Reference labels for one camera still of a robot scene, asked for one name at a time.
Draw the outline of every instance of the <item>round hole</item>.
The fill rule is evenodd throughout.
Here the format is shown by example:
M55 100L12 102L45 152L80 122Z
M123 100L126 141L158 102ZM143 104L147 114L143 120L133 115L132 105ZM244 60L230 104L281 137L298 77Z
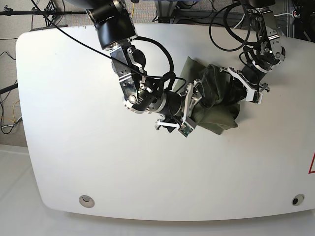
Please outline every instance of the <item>round hole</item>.
M92 208L95 205L94 200L87 195L79 197L79 203L86 208Z
M294 206L300 205L304 201L304 198L305 198L304 194L296 195L292 200L292 205Z

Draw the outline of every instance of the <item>yellow cable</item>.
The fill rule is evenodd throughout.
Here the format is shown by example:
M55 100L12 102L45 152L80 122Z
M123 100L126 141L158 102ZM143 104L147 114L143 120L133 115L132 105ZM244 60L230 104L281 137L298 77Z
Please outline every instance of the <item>yellow cable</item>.
M9 118L6 118L6 117L1 117L1 119L8 119L9 121L15 123L13 120L9 119Z
M14 108L15 108L15 105L16 105L18 102L19 102L19 101L17 101L16 103L14 103L13 110L12 110L14 123L16 122L15 116L14 116Z
M131 13L131 18L133 17L133 13L134 13L134 4L132 5L132 13Z

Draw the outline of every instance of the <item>red warning sign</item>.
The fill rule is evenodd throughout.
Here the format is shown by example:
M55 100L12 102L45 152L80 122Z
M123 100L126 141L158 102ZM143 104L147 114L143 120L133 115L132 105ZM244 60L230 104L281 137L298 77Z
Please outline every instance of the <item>red warning sign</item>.
M312 160L312 163L311 163L311 167L310 167L310 170L309 170L309 174L315 173L314 159L315 159L315 153L314 153L314 157L313 157L313 160Z

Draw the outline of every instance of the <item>green cloth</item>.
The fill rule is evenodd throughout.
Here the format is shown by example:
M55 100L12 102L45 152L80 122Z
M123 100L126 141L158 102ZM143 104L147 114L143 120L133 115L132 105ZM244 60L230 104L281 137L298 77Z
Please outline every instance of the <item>green cloth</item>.
M232 104L227 106L222 102L228 90L229 77L225 73L220 72L217 66L210 64L208 67L205 67L188 57L181 77L187 81L187 84L193 83L195 79L202 81L202 85L199 84L197 88L203 98L195 106L191 115L192 120L197 125L216 134L221 134L224 130L238 126L235 119L240 112L240 105ZM183 83L183 81L177 82L174 91Z

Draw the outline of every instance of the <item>dark green fabric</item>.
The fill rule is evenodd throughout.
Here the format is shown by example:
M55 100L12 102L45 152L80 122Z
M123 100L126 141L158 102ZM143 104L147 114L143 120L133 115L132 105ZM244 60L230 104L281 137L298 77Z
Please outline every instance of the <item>dark green fabric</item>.
M192 83L195 79L202 81L197 88L203 98L195 106L191 115L197 125L216 134L238 126L235 119L240 112L240 105L225 106L222 104L227 92L229 77L225 73L221 73L217 66L210 64L205 67L188 57L181 77L187 80L187 83ZM177 90L183 83L179 81L174 90Z

